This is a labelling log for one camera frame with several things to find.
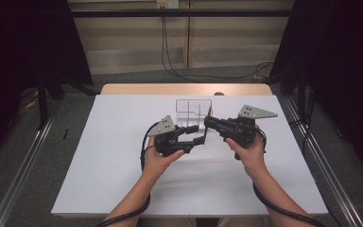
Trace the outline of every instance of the white paper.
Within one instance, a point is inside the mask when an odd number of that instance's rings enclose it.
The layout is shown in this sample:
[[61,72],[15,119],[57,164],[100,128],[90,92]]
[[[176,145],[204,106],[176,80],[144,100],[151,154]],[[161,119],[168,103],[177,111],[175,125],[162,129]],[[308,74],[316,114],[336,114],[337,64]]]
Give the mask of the white paper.
[[[268,139],[267,167],[305,211],[327,213],[276,96],[103,95],[95,99],[52,214],[109,214],[141,175],[140,152],[147,129],[168,114],[176,119],[176,100],[187,98],[211,99],[213,116],[217,118],[236,118],[244,104],[277,113],[278,117],[256,120]],[[241,162],[234,159],[234,152],[223,138],[210,130],[205,145],[184,154],[156,183],[144,216],[227,217],[267,213],[254,195],[251,179]]]

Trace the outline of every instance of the metal rail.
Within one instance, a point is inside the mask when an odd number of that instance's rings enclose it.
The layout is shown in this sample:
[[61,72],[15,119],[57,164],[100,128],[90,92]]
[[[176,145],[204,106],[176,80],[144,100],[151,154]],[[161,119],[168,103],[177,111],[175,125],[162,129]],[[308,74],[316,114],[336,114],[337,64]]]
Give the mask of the metal rail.
[[[294,119],[299,120],[300,116],[298,114],[298,108],[296,103],[293,101],[292,98],[287,98],[285,101]],[[305,138],[308,126],[305,124],[300,124],[299,129],[302,133],[302,136]],[[340,206],[340,209],[343,212],[344,216],[346,217],[347,221],[349,222],[350,226],[363,227],[363,222],[360,216],[358,215],[352,200],[349,198],[346,191],[341,186],[335,172],[329,165],[328,161],[326,160],[326,157],[323,155],[323,152],[320,149],[320,146],[318,145],[311,131],[309,131],[307,134],[306,144],[308,145],[309,150],[311,151],[315,161],[320,167],[320,171],[322,172],[323,177],[328,183],[329,188],[331,189],[333,195],[335,196],[335,199],[337,200],[337,203]]]
[[22,165],[20,166],[19,171],[17,172],[13,182],[11,183],[10,188],[6,193],[5,197],[0,202],[0,227],[5,226],[9,218],[9,215],[11,213],[11,210],[13,209],[14,204],[17,201],[17,198],[22,192],[24,184],[26,183],[27,176],[38,156],[41,147],[43,146],[43,141],[45,140],[46,135],[49,133],[53,119],[58,112],[60,104],[61,104],[60,101],[58,101],[55,104],[55,107],[52,111],[51,116],[48,118],[48,121],[41,130],[37,131],[35,139],[30,149],[28,150],[27,155]]
[[74,9],[73,17],[289,17],[292,9]]

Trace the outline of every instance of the person's left hand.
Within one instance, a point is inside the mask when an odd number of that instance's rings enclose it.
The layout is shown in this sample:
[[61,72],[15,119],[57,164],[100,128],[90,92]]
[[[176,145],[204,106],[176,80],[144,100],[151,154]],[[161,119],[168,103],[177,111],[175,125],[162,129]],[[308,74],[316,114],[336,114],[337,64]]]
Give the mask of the person's left hand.
[[146,163],[143,170],[143,175],[148,175],[154,179],[159,179],[166,171],[167,167],[178,160],[184,154],[184,150],[180,149],[175,153],[164,157],[154,147],[154,138],[150,137],[148,141],[148,149],[146,150]]

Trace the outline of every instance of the person's right hand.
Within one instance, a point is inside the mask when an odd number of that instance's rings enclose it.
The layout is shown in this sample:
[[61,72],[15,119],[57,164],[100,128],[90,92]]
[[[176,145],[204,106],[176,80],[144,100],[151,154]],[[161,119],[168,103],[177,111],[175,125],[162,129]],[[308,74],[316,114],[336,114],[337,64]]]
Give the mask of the person's right hand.
[[155,137],[149,138],[143,174],[145,176],[149,176],[149,178],[158,180],[171,163],[182,157],[184,151],[181,149],[167,157],[164,157],[156,150],[154,141]]
[[226,143],[240,156],[244,169],[251,178],[264,173],[264,171],[267,172],[264,161],[264,142],[258,133],[248,148],[242,148],[231,138],[227,138]]

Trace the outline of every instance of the metal bracket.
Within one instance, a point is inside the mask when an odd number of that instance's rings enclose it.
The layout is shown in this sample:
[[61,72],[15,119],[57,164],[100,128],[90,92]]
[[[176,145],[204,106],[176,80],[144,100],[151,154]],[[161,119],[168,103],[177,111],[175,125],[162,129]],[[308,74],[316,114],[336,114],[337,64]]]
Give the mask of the metal bracket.
[[268,117],[276,117],[277,113],[265,111],[256,107],[252,107],[249,105],[244,105],[238,113],[239,117],[248,118],[248,119],[259,119],[259,118],[268,118]]
[[176,129],[175,124],[173,124],[172,117],[170,115],[167,115],[164,117],[160,122],[158,122],[158,125],[156,125],[149,133],[148,136],[154,136],[154,135],[160,135],[165,134],[170,131],[174,131]]

